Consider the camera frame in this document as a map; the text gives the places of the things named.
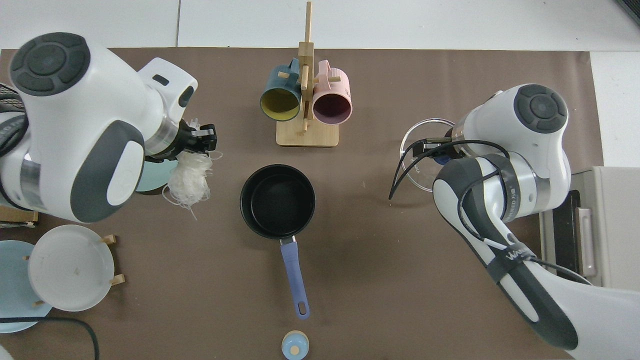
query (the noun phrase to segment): mug rack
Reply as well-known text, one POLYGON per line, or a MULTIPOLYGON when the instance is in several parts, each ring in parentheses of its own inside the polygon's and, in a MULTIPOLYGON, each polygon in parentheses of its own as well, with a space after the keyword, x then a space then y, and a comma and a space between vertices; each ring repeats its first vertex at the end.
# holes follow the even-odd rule
POLYGON ((314 96, 314 43, 311 42, 311 1, 307 1, 305 41, 298 44, 300 61, 300 112, 289 121, 276 122, 276 143, 280 146, 334 147, 338 145, 338 125, 318 121, 311 109, 314 96))

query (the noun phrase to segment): brown surface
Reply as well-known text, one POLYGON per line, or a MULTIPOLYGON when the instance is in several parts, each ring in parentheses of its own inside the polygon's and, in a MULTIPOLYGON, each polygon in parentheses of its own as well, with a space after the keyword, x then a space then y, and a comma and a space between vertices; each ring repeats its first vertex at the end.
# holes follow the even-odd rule
MULTIPOLYGON (((216 124, 224 152, 208 178, 212 198, 185 209, 136 194, 89 225, 115 233, 127 282, 80 313, 110 359, 282 359, 293 329, 309 336, 307 359, 558 359, 533 333, 480 262, 440 217, 429 193, 408 181, 387 200, 405 131, 427 117, 453 121, 496 90, 536 82, 570 109, 564 138, 574 172, 602 165, 588 53, 317 50, 349 74, 354 112, 334 148, 279 147, 258 105, 271 67, 295 49, 117 49, 139 69, 160 56, 200 83, 185 118, 216 124), (239 194, 253 171, 292 165, 311 180, 317 204, 298 236, 311 317, 292 309, 278 242, 243 222, 239 194)), ((6 82, 11 52, 3 51, 6 82)), ((511 227, 538 239, 537 217, 511 227)), ((35 242, 61 220, 1 239, 35 242)), ((19 359, 90 358, 80 330, 38 324, 1 343, 19 359)))

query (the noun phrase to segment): robotic arm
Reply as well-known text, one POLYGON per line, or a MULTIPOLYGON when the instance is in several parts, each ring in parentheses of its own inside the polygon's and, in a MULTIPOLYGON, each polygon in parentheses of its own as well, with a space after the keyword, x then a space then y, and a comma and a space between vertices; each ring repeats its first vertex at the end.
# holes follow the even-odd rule
POLYGON ((561 144, 566 120, 564 101, 544 86, 496 93, 452 130, 459 158, 436 177, 435 204, 546 342, 578 360, 640 359, 640 293, 546 271, 505 224, 564 201, 570 184, 561 144), (504 152, 470 140, 495 143, 504 152))
POLYGON ((145 158, 215 150, 213 125, 182 120, 196 79, 162 59, 136 73, 79 35, 51 33, 20 48, 10 75, 26 114, 0 113, 5 206, 95 222, 129 199, 145 158))

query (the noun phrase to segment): light blue plate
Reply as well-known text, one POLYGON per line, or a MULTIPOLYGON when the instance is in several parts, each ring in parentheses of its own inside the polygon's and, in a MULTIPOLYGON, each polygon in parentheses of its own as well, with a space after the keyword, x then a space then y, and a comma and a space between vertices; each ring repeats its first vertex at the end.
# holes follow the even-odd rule
MULTIPOLYGON (((33 306, 39 301, 29 282, 29 261, 33 245, 24 241, 0 241, 0 318, 47 316, 51 305, 33 306)), ((0 323, 0 333, 17 332, 34 326, 35 322, 0 323)))
POLYGON ((138 183, 137 192, 149 192, 163 187, 171 177, 171 170, 178 166, 178 161, 164 160, 161 163, 152 163, 145 161, 145 167, 142 169, 142 176, 138 183))

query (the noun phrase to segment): plate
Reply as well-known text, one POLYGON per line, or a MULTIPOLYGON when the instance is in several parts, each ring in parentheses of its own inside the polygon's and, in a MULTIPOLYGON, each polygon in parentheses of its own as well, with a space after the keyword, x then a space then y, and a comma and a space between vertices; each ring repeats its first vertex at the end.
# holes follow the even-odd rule
MULTIPOLYGON (((29 283, 29 261, 33 245, 24 241, 0 241, 0 318, 47 316, 51 305, 33 307, 40 297, 29 283)), ((0 323, 0 333, 16 332, 34 326, 35 322, 0 323)))
MULTIPOLYGON (((439 138, 445 136, 447 131, 453 126, 455 126, 453 122, 440 118, 430 118, 416 123, 409 128, 406 134, 404 134, 404 138, 400 144, 400 157, 402 157, 405 151, 411 151, 408 150, 407 147, 409 147, 414 141, 424 138, 439 138)), ((402 171, 404 171, 415 160, 416 158, 413 158, 412 154, 407 154, 401 164, 402 169, 400 174, 402 174, 402 171)), ((418 188, 426 192, 432 192, 433 189, 431 187, 433 186, 433 182, 441 169, 441 164, 437 163, 433 159, 425 158, 422 159, 419 164, 416 164, 406 176, 409 181, 418 188)))
POLYGON ((101 237, 80 225, 62 225, 45 233, 29 259, 33 290, 64 311, 97 305, 109 292, 113 256, 101 237))
POLYGON ((0 345, 0 360, 13 360, 11 355, 0 345))
POLYGON ((137 192, 150 192, 162 188, 171 177, 171 171, 178 166, 178 161, 164 160, 161 163, 145 161, 137 192))

